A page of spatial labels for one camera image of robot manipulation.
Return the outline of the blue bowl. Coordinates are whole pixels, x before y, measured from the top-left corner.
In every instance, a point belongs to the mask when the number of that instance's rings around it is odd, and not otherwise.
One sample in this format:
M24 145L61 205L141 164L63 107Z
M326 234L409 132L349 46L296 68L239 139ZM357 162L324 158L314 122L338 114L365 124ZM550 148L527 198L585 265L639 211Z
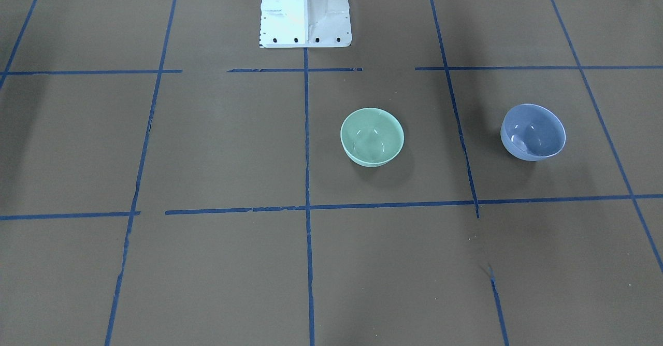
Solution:
M566 131L557 115L535 104L520 104L505 114L500 140L519 160L537 162L558 155L566 145Z

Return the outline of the green bowl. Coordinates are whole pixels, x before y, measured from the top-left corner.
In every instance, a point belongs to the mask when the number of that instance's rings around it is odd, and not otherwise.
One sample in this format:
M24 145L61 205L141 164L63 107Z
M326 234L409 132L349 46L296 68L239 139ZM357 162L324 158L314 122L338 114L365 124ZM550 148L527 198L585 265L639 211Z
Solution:
M348 115L339 129L339 138L346 156L363 167L384 166L400 154L405 144L398 119L373 107Z

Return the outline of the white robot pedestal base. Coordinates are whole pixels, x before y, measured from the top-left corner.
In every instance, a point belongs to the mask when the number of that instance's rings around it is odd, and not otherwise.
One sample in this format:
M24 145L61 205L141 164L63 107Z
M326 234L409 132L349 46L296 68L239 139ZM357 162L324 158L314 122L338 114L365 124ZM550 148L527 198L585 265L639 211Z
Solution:
M261 0L259 47L348 47L350 0Z

